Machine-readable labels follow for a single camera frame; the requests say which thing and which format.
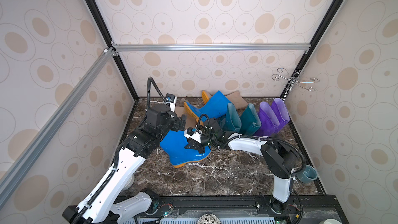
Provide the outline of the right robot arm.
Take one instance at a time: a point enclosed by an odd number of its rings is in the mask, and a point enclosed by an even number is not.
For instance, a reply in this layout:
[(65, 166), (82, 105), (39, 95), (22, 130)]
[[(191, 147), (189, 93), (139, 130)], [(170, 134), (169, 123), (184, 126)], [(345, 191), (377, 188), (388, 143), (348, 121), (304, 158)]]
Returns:
[(306, 169), (304, 155), (285, 140), (270, 136), (249, 136), (231, 131), (223, 131), (218, 124), (198, 125), (184, 131), (188, 145), (203, 153), (205, 147), (216, 149), (241, 150), (255, 153), (264, 158), (268, 169), (274, 175), (271, 203), (286, 204), (293, 192), (293, 179)]

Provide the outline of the blue boot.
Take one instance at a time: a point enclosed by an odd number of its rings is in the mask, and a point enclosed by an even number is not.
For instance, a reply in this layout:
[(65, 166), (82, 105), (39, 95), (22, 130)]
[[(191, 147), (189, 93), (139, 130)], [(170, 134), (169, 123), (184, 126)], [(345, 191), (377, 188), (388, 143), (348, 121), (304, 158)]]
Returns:
[(196, 108), (189, 102), (184, 102), (186, 113), (196, 121), (199, 121), (202, 114), (209, 118), (224, 116), (227, 113), (228, 104), (231, 103), (220, 91), (217, 91), (213, 96), (210, 96), (206, 91), (202, 91), (202, 100), (205, 104), (201, 108)]
[(204, 153), (199, 153), (195, 149), (186, 149), (187, 145), (188, 141), (183, 131), (170, 131), (160, 143), (160, 147), (168, 154), (175, 168), (183, 167), (186, 163), (202, 161), (211, 153), (209, 147), (204, 149)]

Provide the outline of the beige boot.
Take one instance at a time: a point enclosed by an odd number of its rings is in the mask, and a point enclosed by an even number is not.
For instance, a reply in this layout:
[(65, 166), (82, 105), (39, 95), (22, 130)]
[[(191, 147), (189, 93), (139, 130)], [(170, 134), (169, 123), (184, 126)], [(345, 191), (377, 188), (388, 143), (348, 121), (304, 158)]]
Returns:
[[(202, 100), (206, 104), (214, 95), (207, 91), (202, 91)], [(226, 95), (226, 98), (234, 104), (237, 110), (245, 109), (248, 106), (248, 102), (240, 95), (239, 91), (234, 91)]]
[(187, 119), (187, 114), (186, 114), (186, 111), (185, 111), (185, 108), (184, 108), (184, 107), (176, 106), (176, 107), (175, 107), (175, 113), (177, 114), (177, 116), (178, 116), (180, 119), (184, 119), (184, 120)]

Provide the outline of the purple boot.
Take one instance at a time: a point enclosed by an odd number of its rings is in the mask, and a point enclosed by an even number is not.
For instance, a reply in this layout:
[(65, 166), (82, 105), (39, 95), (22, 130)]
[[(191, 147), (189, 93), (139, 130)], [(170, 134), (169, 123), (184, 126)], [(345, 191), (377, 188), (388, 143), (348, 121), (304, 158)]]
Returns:
[(258, 111), (258, 116), (261, 122), (260, 128), (255, 132), (254, 136), (270, 136), (276, 133), (280, 122), (267, 102), (261, 102)]
[(273, 100), (271, 109), (279, 121), (279, 126), (275, 130), (275, 132), (278, 133), (285, 125), (290, 122), (290, 116), (284, 101), (280, 98), (275, 98)]

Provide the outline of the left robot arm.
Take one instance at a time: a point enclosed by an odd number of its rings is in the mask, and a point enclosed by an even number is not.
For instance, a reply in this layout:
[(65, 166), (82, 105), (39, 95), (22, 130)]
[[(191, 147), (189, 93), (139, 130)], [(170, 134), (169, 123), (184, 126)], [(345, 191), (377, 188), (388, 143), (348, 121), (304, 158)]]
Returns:
[(135, 171), (159, 147), (170, 131), (182, 131), (186, 117), (178, 117), (175, 104), (149, 106), (143, 122), (117, 148), (114, 162), (100, 182), (78, 205), (68, 206), (62, 216), (70, 224), (122, 224), (137, 214), (156, 208), (151, 191), (116, 203)]

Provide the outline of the teal boot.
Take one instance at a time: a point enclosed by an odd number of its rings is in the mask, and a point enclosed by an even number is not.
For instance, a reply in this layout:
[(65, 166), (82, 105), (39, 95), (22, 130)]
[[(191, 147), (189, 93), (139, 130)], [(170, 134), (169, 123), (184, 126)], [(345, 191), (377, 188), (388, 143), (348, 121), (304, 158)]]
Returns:
[(256, 112), (255, 106), (251, 103), (245, 108), (240, 116), (241, 129), (239, 131), (242, 135), (252, 136), (261, 127), (261, 120)]
[(223, 131), (238, 133), (242, 123), (239, 114), (233, 103), (227, 104), (227, 112), (218, 119), (218, 123)]

